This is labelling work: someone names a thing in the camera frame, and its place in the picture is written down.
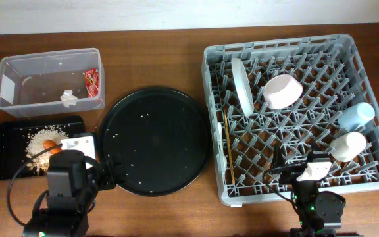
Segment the grey plate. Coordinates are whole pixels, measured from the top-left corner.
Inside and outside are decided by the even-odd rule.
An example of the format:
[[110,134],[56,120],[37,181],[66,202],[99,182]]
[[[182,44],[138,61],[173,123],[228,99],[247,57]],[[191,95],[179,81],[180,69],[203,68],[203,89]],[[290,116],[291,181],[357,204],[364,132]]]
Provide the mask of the grey plate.
[[242,111],[246,117],[249,117],[254,113],[254,103],[244,64],[241,59],[232,58],[231,66],[236,92]]

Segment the orange carrot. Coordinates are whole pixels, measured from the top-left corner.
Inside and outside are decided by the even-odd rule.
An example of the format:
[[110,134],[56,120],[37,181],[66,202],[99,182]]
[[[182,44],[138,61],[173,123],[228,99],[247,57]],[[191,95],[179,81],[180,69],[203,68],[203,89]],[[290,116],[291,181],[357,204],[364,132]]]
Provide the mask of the orange carrot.
[[56,154],[58,152],[61,152],[62,151],[61,146],[62,146],[61,144],[56,144],[53,140],[45,140],[43,142],[43,147],[45,149],[51,148],[51,150],[49,150],[50,154]]

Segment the cream white cup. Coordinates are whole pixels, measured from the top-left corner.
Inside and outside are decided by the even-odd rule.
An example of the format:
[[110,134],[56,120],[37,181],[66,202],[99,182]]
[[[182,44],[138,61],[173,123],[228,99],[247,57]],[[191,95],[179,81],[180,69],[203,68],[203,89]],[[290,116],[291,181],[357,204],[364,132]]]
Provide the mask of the cream white cup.
[[359,132],[349,132],[330,143],[331,155],[338,161],[349,162],[360,154],[367,145],[364,135]]

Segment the white tissue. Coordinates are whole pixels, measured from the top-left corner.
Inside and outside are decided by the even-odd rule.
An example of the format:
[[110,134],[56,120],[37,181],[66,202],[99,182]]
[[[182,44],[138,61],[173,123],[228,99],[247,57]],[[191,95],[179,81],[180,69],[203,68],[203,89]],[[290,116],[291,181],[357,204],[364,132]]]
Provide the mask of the white tissue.
[[73,95],[72,90],[65,90],[63,94],[60,96],[60,100],[66,108],[69,108],[70,106],[74,106],[77,104],[78,98],[75,95]]

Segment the wooden chopstick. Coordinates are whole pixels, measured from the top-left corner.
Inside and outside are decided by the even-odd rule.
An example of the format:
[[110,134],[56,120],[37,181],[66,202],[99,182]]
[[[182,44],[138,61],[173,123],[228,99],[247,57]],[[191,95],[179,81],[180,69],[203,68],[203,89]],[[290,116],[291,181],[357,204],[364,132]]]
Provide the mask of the wooden chopstick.
[[224,126],[225,126],[226,143],[227,143],[227,148],[228,148],[228,160],[229,160],[229,166],[230,166],[231,181],[232,181],[232,185],[235,185],[236,181],[235,181],[235,176],[234,176],[234,166],[233,166],[233,159],[232,159],[232,146],[230,144],[230,134],[229,134],[227,110],[224,110]]

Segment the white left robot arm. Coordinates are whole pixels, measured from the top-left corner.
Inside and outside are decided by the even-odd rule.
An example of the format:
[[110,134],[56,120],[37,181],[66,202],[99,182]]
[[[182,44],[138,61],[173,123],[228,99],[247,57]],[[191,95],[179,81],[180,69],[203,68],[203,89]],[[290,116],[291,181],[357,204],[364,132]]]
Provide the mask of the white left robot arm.
[[24,227],[23,236],[85,236],[98,193],[126,181],[122,161],[108,158],[100,163],[81,151],[60,151],[49,160],[48,189],[34,203],[31,219],[23,223],[11,206],[11,189],[19,174],[16,171],[10,181],[6,202],[11,217]]

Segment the white plastic fork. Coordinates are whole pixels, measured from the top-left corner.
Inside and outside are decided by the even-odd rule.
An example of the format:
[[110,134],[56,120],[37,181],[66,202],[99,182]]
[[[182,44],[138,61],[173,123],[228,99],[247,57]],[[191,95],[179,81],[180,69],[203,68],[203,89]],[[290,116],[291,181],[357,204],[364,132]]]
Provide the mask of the white plastic fork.
[[222,174],[225,174],[228,162],[224,154],[224,146],[223,146],[224,139],[223,139],[223,134],[222,134],[222,125],[220,122],[218,122],[217,125],[218,125],[218,137],[219,137],[219,142],[218,142],[219,157],[221,160]]

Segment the light blue cup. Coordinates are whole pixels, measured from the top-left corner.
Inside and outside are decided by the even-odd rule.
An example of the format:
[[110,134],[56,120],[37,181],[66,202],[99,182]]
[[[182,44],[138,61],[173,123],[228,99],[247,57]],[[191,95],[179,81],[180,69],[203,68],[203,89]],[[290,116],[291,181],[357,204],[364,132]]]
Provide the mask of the light blue cup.
[[371,104],[360,102],[342,111],[337,122],[341,128],[346,129],[348,132],[352,132],[366,125],[375,117],[375,115],[376,111]]

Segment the red snack wrapper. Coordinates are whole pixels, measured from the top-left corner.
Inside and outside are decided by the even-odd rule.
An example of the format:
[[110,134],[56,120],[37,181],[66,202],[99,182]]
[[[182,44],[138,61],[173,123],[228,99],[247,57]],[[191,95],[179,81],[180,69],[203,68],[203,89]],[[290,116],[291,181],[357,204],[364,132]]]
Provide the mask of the red snack wrapper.
[[89,69],[83,73],[88,97],[96,97],[99,93],[99,71],[97,68]]

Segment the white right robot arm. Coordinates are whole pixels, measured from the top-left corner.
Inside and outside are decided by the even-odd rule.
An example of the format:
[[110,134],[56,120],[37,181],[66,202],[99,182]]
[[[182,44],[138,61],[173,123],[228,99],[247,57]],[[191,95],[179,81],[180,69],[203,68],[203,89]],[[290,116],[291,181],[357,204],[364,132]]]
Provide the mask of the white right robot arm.
[[274,144],[268,172],[278,174],[280,184],[291,186],[287,200],[299,217],[300,227],[291,228],[288,236],[336,236],[346,200],[337,193],[318,189],[318,183],[326,178],[333,164],[330,154],[312,143],[306,160],[287,164],[280,147],[281,144]]

